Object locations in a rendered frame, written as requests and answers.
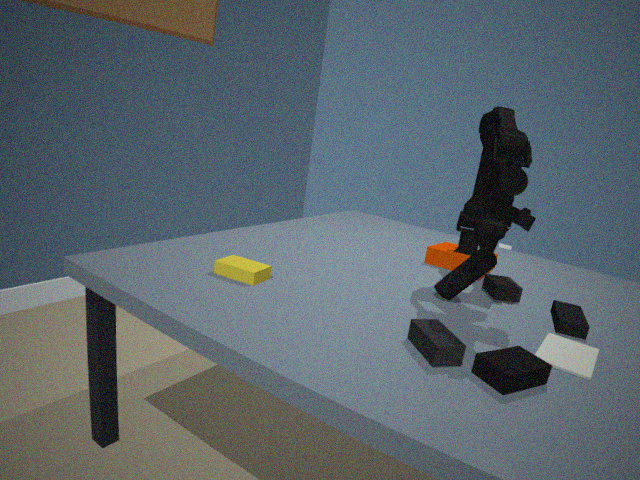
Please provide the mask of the yellow rectangular block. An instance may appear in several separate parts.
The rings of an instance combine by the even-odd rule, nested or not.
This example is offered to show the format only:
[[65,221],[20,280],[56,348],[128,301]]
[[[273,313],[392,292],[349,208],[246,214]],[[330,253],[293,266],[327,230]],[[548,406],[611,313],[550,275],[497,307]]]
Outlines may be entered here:
[[254,286],[270,279],[271,267],[232,255],[215,261],[214,274]]

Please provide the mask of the white flat rectangular board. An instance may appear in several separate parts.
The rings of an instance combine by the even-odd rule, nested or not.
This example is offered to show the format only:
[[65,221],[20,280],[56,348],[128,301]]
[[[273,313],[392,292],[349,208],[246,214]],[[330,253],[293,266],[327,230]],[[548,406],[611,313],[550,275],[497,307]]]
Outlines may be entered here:
[[598,348],[549,333],[535,356],[553,368],[591,380],[598,353]]

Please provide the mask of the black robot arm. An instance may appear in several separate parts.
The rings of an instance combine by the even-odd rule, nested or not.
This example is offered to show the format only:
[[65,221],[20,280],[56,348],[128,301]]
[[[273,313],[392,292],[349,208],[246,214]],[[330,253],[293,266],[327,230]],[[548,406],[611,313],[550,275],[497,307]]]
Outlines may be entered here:
[[[518,130],[512,108],[494,107],[480,120],[479,133],[483,145],[480,166],[473,189],[473,197],[468,200],[459,214],[457,230],[461,231],[458,252],[474,255],[478,248],[476,220],[482,218],[488,188],[509,196],[520,195],[527,188],[527,175],[522,167],[530,167],[531,146],[526,134]],[[523,158],[522,158],[523,157]],[[530,209],[522,210],[507,204],[503,221],[510,221],[529,231],[535,221]]]

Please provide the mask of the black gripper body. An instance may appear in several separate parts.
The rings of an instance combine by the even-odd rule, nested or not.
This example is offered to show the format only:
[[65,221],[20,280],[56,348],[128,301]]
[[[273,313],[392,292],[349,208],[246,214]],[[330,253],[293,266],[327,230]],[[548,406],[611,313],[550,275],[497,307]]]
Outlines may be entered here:
[[[504,236],[509,224],[503,221],[503,215],[506,211],[507,204],[514,201],[514,196],[509,196],[495,189],[488,188],[486,194],[486,204],[482,218],[476,220],[475,230],[490,233],[494,235]],[[508,226],[507,226],[508,225]]]

